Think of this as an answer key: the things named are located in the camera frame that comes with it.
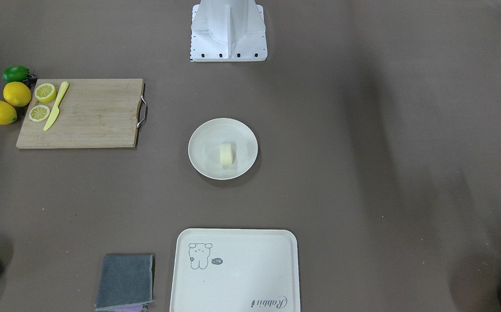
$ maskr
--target bear cartoon print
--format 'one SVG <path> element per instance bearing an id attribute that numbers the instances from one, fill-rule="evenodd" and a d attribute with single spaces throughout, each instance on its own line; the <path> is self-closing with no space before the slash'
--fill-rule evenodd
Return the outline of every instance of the bear cartoon print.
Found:
<path id="1" fill-rule="evenodd" d="M 189 244 L 190 267 L 193 270 L 205 269 L 208 266 L 212 244 Z"/>

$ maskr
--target green lime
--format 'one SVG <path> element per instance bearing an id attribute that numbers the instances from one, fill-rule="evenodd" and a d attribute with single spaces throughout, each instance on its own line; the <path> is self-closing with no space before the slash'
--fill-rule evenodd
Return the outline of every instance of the green lime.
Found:
<path id="1" fill-rule="evenodd" d="M 4 70 L 2 79 L 7 82 L 24 81 L 30 75 L 27 67 L 15 65 Z"/>

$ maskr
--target white plate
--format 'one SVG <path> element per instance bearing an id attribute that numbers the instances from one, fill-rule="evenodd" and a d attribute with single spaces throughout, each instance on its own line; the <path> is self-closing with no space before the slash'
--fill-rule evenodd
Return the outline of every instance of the white plate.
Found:
<path id="1" fill-rule="evenodd" d="M 298 251 L 285 230 L 186 229 L 170 312 L 300 312 Z"/>
<path id="2" fill-rule="evenodd" d="M 222 166 L 219 148 L 230 143 L 233 164 Z M 198 127 L 189 140 L 189 159 L 202 175 L 216 180 L 236 178 L 247 172 L 258 156 L 258 141 L 249 127 L 231 118 L 209 120 Z"/>

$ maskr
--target wooden cutting board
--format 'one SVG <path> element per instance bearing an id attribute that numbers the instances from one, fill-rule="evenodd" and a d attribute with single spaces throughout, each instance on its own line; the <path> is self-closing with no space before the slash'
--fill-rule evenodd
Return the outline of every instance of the wooden cutting board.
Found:
<path id="1" fill-rule="evenodd" d="M 59 116 L 44 131 L 46 120 L 34 122 L 28 113 L 35 105 L 50 109 L 54 101 L 30 101 L 17 139 L 18 148 L 113 148 L 137 144 L 137 122 L 144 91 L 143 79 L 38 79 L 56 90 L 63 81 L 69 88 L 59 105 Z"/>

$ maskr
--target lemon slice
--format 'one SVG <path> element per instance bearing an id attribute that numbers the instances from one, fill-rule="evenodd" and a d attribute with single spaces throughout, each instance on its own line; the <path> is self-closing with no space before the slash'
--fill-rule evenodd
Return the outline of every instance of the lemon slice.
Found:
<path id="1" fill-rule="evenodd" d="M 48 118 L 50 115 L 50 108 L 46 105 L 36 105 L 29 112 L 30 120 L 34 122 L 41 122 L 42 120 Z"/>
<path id="2" fill-rule="evenodd" d="M 40 103 L 48 103 L 56 98 L 56 87 L 51 83 L 42 83 L 34 91 L 34 96 Z"/>

